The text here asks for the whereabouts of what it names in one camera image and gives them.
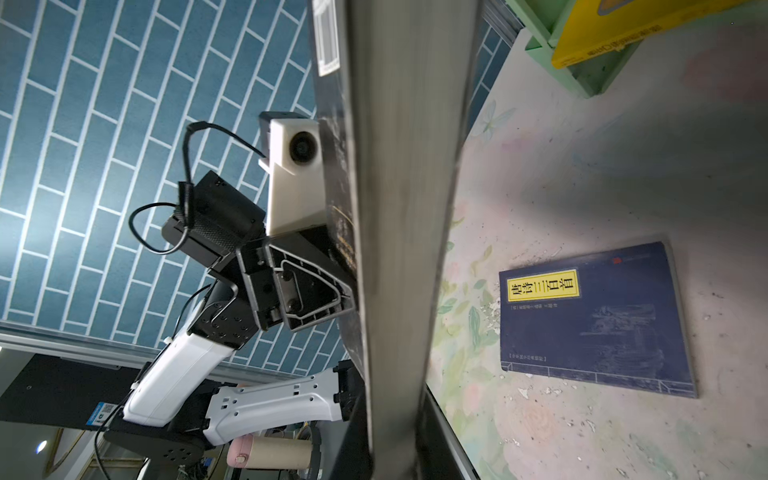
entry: book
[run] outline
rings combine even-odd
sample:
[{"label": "book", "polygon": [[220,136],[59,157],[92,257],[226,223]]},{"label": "book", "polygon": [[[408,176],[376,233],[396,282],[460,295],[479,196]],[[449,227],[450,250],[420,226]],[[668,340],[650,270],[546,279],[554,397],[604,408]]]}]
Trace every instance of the book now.
[{"label": "book", "polygon": [[695,398],[663,242],[499,274],[502,369]]},{"label": "book", "polygon": [[747,0],[577,0],[552,55],[563,68]]}]

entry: dark blue book cover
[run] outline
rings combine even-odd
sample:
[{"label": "dark blue book cover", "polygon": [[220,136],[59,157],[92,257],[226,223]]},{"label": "dark blue book cover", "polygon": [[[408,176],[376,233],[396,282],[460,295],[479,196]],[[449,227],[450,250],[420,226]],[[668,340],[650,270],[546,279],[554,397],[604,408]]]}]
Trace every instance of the dark blue book cover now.
[{"label": "dark blue book cover", "polygon": [[697,396],[664,243],[499,274],[502,368]]}]

